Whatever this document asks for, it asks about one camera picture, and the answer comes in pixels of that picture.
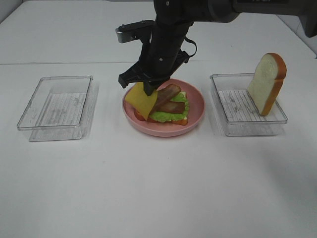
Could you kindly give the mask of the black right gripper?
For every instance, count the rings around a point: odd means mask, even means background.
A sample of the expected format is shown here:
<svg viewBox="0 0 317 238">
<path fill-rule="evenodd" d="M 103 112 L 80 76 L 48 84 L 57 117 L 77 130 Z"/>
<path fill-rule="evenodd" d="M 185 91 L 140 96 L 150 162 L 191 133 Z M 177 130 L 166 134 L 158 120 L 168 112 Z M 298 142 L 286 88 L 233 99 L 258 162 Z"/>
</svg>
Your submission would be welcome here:
<svg viewBox="0 0 317 238">
<path fill-rule="evenodd" d="M 125 88 L 130 83 L 143 82 L 143 89 L 147 96 L 157 90 L 190 56 L 179 50 L 171 57 L 150 55 L 149 42 L 142 45 L 138 61 L 118 77 L 118 82 Z"/>
</svg>

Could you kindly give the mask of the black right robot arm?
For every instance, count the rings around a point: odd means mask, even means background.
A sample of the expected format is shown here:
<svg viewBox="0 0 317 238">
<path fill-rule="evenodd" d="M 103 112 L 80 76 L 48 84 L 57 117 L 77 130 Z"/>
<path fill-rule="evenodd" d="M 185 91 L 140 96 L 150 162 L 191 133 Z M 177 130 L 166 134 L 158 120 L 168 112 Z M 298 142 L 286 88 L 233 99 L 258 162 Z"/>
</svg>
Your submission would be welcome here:
<svg viewBox="0 0 317 238">
<path fill-rule="evenodd" d="M 240 13 L 292 15 L 300 19 L 305 35 L 317 34 L 317 2 L 315 0 L 156 0 L 155 20 L 142 20 L 116 29 L 118 41 L 142 42 L 138 61 L 118 77 L 125 88 L 142 82 L 146 95 L 168 81 L 187 63 L 190 55 L 181 50 L 194 22 L 229 23 Z"/>
</svg>

